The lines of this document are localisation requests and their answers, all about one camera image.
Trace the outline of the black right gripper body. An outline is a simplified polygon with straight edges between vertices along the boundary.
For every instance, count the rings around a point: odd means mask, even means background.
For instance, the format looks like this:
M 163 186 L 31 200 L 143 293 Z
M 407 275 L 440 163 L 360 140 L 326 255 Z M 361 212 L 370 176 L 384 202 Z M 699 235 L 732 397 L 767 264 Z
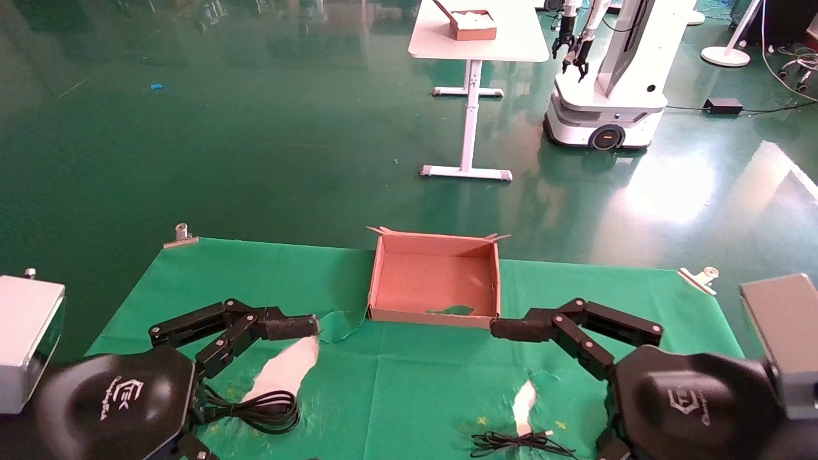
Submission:
M 757 360 L 642 346 L 608 383 L 608 426 L 631 459 L 759 459 L 786 419 Z

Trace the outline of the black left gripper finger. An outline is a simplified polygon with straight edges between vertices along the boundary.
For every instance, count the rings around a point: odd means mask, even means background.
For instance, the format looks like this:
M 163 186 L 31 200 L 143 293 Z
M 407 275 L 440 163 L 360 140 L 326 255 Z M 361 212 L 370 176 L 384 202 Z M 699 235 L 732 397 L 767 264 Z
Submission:
M 182 434 L 173 448 L 174 459 L 214 459 L 215 454 L 194 433 Z
M 155 324 L 149 329 L 152 346 L 179 348 L 215 335 L 213 343 L 196 353 L 197 378 L 215 378 L 257 340 L 284 341 L 315 337 L 314 314 L 286 316 L 278 307 L 251 307 L 227 299 Z

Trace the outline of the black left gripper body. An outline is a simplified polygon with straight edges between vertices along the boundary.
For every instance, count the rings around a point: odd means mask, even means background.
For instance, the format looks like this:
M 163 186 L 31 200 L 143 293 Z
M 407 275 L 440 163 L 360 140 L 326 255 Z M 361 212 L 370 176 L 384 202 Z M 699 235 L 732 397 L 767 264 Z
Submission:
M 194 379 L 192 361 L 169 346 L 59 366 L 35 392 L 42 458 L 174 459 Z

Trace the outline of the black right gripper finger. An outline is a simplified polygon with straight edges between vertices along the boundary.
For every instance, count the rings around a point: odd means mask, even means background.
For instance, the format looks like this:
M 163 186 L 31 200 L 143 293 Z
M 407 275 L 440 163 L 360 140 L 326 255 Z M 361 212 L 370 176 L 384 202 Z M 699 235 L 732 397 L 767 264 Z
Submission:
M 599 381 L 613 376 L 614 356 L 586 331 L 634 347 L 659 346 L 664 332 L 652 321 L 581 298 L 557 309 L 529 309 L 522 318 L 494 318 L 489 330 L 494 337 L 509 341 L 553 341 Z
M 628 439 L 622 437 L 613 426 L 608 426 L 596 440 L 596 459 L 628 460 L 632 458 Z

